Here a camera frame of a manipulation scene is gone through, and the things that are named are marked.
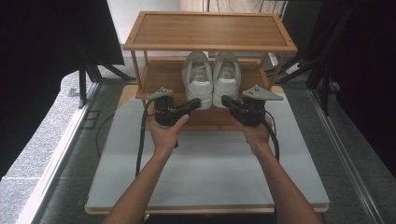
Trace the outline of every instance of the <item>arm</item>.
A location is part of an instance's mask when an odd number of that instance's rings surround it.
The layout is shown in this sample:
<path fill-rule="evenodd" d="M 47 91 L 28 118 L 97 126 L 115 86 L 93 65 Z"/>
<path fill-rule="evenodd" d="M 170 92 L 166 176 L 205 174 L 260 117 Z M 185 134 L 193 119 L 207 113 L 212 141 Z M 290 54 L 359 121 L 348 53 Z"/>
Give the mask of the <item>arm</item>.
<path fill-rule="evenodd" d="M 104 223 L 141 223 L 149 199 L 157 185 L 166 162 L 172 155 L 180 128 L 189 119 L 188 115 L 172 127 L 165 128 L 150 118 L 148 126 L 154 142 L 155 151 L 143 170 L 116 202 Z"/>
<path fill-rule="evenodd" d="M 288 174 L 274 156 L 269 144 L 269 133 L 261 124 L 257 127 L 243 128 L 251 151 L 262 167 L 268 187 L 273 196 L 280 223 L 321 223 L 312 206 L 294 185 Z"/>

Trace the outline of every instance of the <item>wooden shoe rack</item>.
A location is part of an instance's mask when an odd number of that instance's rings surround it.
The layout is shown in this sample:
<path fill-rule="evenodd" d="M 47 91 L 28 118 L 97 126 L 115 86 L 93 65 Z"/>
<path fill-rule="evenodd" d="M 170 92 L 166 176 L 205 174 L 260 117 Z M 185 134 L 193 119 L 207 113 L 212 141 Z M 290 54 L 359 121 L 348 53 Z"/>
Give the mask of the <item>wooden shoe rack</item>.
<path fill-rule="evenodd" d="M 136 74 L 136 98 L 144 99 L 160 87 L 174 92 L 175 104 L 185 103 L 181 70 L 185 58 L 150 57 L 148 51 L 231 51 L 262 53 L 258 59 L 239 59 L 242 83 L 240 91 L 259 85 L 271 90 L 288 53 L 297 52 L 288 32 L 276 14 L 145 12 L 139 13 L 123 47 L 130 50 Z M 146 66 L 142 75 L 137 66 L 137 50 L 143 50 Z M 273 78 L 262 69 L 265 53 L 279 54 Z M 184 130 L 233 131 L 228 109 L 215 106 L 196 110 Z"/>

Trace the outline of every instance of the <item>forearm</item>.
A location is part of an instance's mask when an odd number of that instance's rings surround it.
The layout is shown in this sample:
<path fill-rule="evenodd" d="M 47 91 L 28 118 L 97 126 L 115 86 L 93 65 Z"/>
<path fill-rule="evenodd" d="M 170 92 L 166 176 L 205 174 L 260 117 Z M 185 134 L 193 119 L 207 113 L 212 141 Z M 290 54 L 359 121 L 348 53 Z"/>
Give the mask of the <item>forearm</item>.
<path fill-rule="evenodd" d="M 304 195 L 279 164 L 271 148 L 261 145 L 256 151 L 281 223 L 321 223 Z"/>
<path fill-rule="evenodd" d="M 141 223 L 168 155 L 154 155 L 116 202 L 104 223 Z"/>

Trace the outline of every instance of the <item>black cable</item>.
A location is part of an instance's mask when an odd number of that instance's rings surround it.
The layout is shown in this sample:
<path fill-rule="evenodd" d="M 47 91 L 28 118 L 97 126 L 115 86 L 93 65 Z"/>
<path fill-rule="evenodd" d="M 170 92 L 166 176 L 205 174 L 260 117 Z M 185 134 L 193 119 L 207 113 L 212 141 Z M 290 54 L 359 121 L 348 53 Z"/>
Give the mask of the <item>black cable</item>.
<path fill-rule="evenodd" d="M 256 6 L 254 6 L 254 8 L 253 8 L 253 10 L 251 11 L 251 13 L 254 12 L 254 9 L 256 9 L 256 7 L 259 5 L 260 1 L 261 1 L 261 0 L 259 0 L 259 1 L 257 2 Z"/>
<path fill-rule="evenodd" d="M 268 122 L 265 120 L 265 113 L 267 113 L 272 121 L 273 121 L 273 125 L 274 125 L 274 130 L 272 130 L 271 126 L 268 124 Z M 270 134 L 273 142 L 274 142 L 274 147 L 275 147 L 275 157 L 276 159 L 279 161 L 279 143 L 277 142 L 277 138 L 276 138 L 276 124 L 275 124 L 275 120 L 274 117 L 272 116 L 272 114 L 268 111 L 265 111 L 264 116 L 260 116 L 260 120 L 262 122 L 262 124 L 264 125 L 264 127 L 267 129 L 268 133 Z M 277 223 L 277 211 L 276 211 L 276 207 L 274 206 L 274 223 Z"/>
<path fill-rule="evenodd" d="M 99 126 L 98 131 L 96 132 L 96 139 L 95 139 L 95 144 L 96 144 L 96 153 L 98 154 L 98 157 L 102 157 L 102 153 L 99 151 L 99 132 L 103 128 L 103 125 L 105 125 L 106 122 L 108 122 L 112 117 L 114 117 L 115 113 L 111 114 L 108 116 L 105 121 L 102 122 L 102 124 Z"/>
<path fill-rule="evenodd" d="M 264 0 L 262 0 L 262 5 L 264 5 Z M 260 12 L 262 12 L 262 5 L 260 6 Z"/>
<path fill-rule="evenodd" d="M 267 73 L 274 72 L 274 71 L 275 71 L 275 68 L 271 68 L 271 69 L 265 70 L 265 73 L 267 74 Z"/>
<path fill-rule="evenodd" d="M 231 8 L 231 3 L 230 3 L 230 1 L 231 1 L 231 0 L 228 0 L 228 7 L 230 8 L 231 12 L 233 12 L 233 9 Z"/>
<path fill-rule="evenodd" d="M 272 114 L 271 114 L 270 112 L 268 112 L 267 110 L 266 110 L 265 112 L 271 117 L 271 119 L 272 119 L 272 121 L 273 121 L 274 133 L 275 133 L 275 135 L 276 135 L 276 124 L 275 124 L 274 116 L 272 116 Z"/>
<path fill-rule="evenodd" d="M 274 13 L 274 11 L 275 11 L 275 7 L 276 7 L 276 0 L 275 0 L 275 3 L 274 3 L 274 8 L 273 8 L 273 13 Z"/>
<path fill-rule="evenodd" d="M 134 177 L 137 177 L 140 173 L 140 162 L 142 161 L 143 155 L 143 147 L 145 145 L 145 134 L 146 134 L 146 122 L 148 119 L 148 112 L 149 112 L 149 104 L 152 100 L 149 100 L 146 103 L 145 110 L 143 111 L 142 116 L 142 123 L 140 125 L 140 142 L 139 142 L 139 150 L 137 151 L 137 158 L 136 158 L 136 171 L 134 172 Z"/>
<path fill-rule="evenodd" d="M 265 10 L 265 13 L 267 13 L 267 12 L 268 12 L 268 9 L 270 9 L 270 6 L 271 6 L 271 4 L 270 4 L 270 3 L 268 3 L 268 8 L 267 8 L 267 10 Z"/>
<path fill-rule="evenodd" d="M 279 143 L 277 142 L 276 134 L 272 130 L 271 126 L 268 124 L 268 122 L 265 120 L 265 114 L 264 116 L 259 117 L 260 122 L 264 125 L 264 127 L 267 129 L 268 133 L 270 134 L 274 147 L 275 147 L 275 157 L 279 161 Z"/>
<path fill-rule="evenodd" d="M 322 222 L 323 222 L 323 224 L 326 224 L 326 219 L 324 218 L 324 215 L 323 215 L 323 213 L 320 213 L 320 216 L 321 216 L 321 218 L 322 218 Z"/>

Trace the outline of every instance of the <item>white wall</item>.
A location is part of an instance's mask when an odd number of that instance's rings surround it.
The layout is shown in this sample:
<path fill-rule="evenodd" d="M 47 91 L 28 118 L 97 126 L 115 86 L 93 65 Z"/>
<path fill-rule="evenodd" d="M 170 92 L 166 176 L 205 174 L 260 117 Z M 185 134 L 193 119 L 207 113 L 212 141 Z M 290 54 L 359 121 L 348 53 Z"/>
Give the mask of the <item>white wall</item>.
<path fill-rule="evenodd" d="M 119 37 L 125 44 L 139 11 L 180 11 L 179 0 L 107 0 Z"/>

